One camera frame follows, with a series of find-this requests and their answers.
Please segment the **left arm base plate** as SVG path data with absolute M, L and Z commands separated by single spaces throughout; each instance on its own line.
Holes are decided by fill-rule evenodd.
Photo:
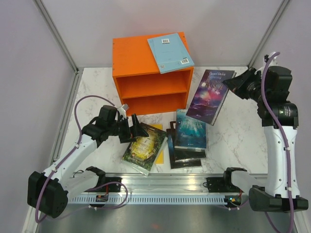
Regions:
M 122 178 L 121 177 L 107 177 L 105 180 L 104 184 L 109 183 L 106 186 L 103 186 L 101 188 L 98 188 L 98 186 L 100 186 L 99 184 L 96 186 L 96 189 L 89 189 L 87 190 L 87 192 L 101 192 L 101 193 L 117 193 L 120 192 L 121 190 L 121 185 L 120 184 L 116 184 L 116 183 L 111 183 L 111 182 L 122 182 Z

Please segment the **light blue paperback book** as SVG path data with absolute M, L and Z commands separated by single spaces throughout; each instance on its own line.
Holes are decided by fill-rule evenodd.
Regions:
M 160 74 L 194 66 L 178 33 L 147 39 Z

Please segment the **green Alice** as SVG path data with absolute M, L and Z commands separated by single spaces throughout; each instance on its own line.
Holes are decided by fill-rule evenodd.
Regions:
M 122 161 L 140 173 L 148 176 L 166 141 L 166 132 L 151 125 L 141 123 L 148 137 L 139 137 L 129 144 Z

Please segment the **Robinson Crusoe purple book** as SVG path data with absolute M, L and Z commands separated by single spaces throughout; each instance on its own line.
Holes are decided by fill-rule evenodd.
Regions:
M 213 126 L 228 93 L 223 81 L 235 76 L 233 70 L 205 70 L 186 115 Z

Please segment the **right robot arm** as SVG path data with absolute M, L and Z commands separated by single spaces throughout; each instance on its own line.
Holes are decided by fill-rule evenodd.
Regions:
M 257 103 L 258 116 L 267 141 L 268 177 L 261 184 L 246 169 L 229 167 L 224 172 L 225 190 L 236 188 L 249 196 L 250 206 L 258 212 L 305 211 L 307 199 L 300 196 L 295 174 L 294 147 L 298 127 L 298 108 L 287 100 L 292 82 L 291 71 L 271 66 L 265 79 L 255 68 L 223 84 L 241 99 Z

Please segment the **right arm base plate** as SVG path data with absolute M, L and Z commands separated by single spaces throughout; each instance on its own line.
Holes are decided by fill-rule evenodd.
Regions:
M 235 191 L 235 188 L 228 185 L 223 177 L 208 177 L 206 182 L 207 189 L 210 193 L 229 193 Z

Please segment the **black hardcover book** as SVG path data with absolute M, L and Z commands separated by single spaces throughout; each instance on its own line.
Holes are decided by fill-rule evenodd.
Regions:
M 189 161 L 201 160 L 206 158 L 206 152 L 190 149 L 176 149 L 174 147 L 176 121 L 170 122 L 170 129 L 167 129 L 168 148 L 170 160 L 175 163 L 184 163 Z

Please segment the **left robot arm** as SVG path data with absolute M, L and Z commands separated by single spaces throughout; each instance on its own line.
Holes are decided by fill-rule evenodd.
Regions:
M 103 191 L 106 187 L 105 172 L 90 166 L 80 175 L 74 175 L 78 166 L 111 136 L 117 136 L 121 143 L 135 142 L 148 137 L 148 133 L 132 115 L 129 126 L 126 110 L 104 105 L 99 115 L 85 125 L 71 149 L 50 167 L 39 173 L 33 172 L 28 179 L 27 203 L 52 218 L 59 217 L 68 201 L 85 191 Z

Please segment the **blue ocean cover book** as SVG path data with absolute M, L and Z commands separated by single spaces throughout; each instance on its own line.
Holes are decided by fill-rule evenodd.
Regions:
M 189 117 L 186 113 L 186 109 L 176 111 L 175 148 L 205 150 L 207 148 L 206 123 Z

